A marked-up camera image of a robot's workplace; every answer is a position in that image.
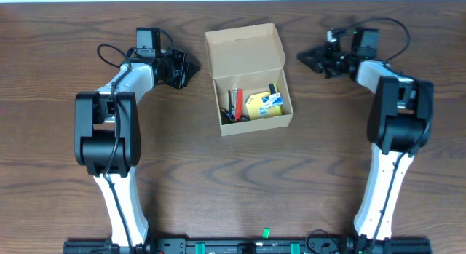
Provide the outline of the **cardboard box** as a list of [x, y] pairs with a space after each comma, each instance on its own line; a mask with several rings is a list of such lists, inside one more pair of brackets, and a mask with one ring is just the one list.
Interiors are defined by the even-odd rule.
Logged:
[[[285, 53], [274, 23], [209, 31], [205, 33], [205, 45], [221, 135], [287, 127], [291, 123], [294, 111], [284, 70]], [[251, 95], [270, 92], [271, 83], [276, 84], [283, 99], [281, 116], [221, 123], [220, 109], [229, 110], [229, 90], [242, 90], [242, 114], [248, 116], [246, 100]]]

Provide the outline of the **yellow black correction tape dispenser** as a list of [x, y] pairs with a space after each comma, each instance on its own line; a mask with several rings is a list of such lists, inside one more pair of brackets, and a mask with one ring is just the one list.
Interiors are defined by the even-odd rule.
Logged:
[[220, 109], [221, 112], [221, 123], [222, 124], [232, 124], [237, 122], [248, 122], [250, 121], [250, 117], [247, 115], [242, 115], [239, 119], [236, 119], [233, 114], [230, 113], [225, 108]]

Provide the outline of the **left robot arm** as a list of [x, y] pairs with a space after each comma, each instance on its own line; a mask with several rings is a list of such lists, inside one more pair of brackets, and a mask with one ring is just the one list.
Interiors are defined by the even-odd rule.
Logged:
[[94, 178], [111, 221], [110, 240], [101, 246], [72, 242], [66, 251], [79, 253], [143, 253], [149, 222], [138, 195], [136, 167], [141, 158], [138, 103], [159, 85], [178, 90], [200, 69], [184, 51], [161, 48], [161, 28], [137, 28], [136, 44], [123, 52], [117, 74], [95, 91], [75, 97], [74, 153]]

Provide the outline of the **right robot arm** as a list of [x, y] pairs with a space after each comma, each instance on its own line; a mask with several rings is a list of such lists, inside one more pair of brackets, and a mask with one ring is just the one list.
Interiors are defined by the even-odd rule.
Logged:
[[349, 75], [374, 95], [366, 129], [372, 145], [371, 169], [353, 224], [359, 237], [376, 243], [391, 237], [404, 176], [430, 138], [434, 86], [378, 60], [378, 30], [357, 27], [348, 52], [340, 42], [345, 32], [329, 31], [323, 46], [300, 52], [297, 58], [327, 79]]

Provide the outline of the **yellow highlighter with black cap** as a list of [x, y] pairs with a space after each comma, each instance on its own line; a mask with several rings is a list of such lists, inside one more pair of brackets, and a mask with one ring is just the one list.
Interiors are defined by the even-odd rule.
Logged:
[[[269, 84], [269, 90], [270, 90], [270, 93], [271, 93], [271, 94], [277, 93], [277, 86], [276, 86], [276, 84], [275, 84], [275, 83]], [[283, 114], [283, 110], [282, 110], [281, 105], [274, 106], [273, 109], [275, 110], [275, 115], [276, 115], [276, 116], [280, 116], [280, 115]]]

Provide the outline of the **red stapler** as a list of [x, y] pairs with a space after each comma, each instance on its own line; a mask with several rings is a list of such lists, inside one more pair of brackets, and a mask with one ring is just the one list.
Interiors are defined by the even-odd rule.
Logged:
[[236, 119], [242, 116], [242, 90], [235, 89], [228, 91], [229, 111]]

